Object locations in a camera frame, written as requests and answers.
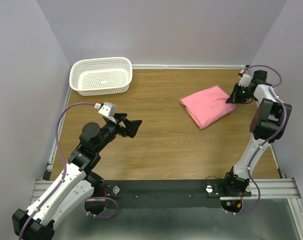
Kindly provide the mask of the pink t shirt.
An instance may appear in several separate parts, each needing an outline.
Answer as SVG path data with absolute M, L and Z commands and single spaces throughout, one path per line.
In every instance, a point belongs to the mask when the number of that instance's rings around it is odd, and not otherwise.
M 197 126 L 203 130 L 236 109 L 226 103 L 229 95 L 219 86 L 213 86 L 179 100 Z

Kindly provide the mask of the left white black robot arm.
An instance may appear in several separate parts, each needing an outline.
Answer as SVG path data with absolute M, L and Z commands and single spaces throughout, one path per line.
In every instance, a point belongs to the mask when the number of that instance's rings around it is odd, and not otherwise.
M 100 151 L 117 135 L 134 138 L 142 120 L 128 120 L 117 113 L 100 127 L 89 122 L 82 128 L 79 145 L 64 164 L 57 179 L 27 209 L 12 215 L 14 233 L 20 240 L 50 240 L 56 228 L 81 202 L 104 192 L 104 180 L 92 172 L 101 159 Z

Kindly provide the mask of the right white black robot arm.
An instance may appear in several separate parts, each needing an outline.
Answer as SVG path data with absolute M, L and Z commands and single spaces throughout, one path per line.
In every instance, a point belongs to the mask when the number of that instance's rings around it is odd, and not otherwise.
M 239 161 L 225 175 L 221 184 L 227 196 L 243 193 L 249 187 L 252 173 L 265 150 L 279 140 L 292 113 L 292 105 L 283 102 L 275 93 L 275 86 L 267 83 L 267 72 L 257 70 L 251 76 L 242 69 L 227 104 L 257 103 L 257 111 L 250 123 L 250 139 Z

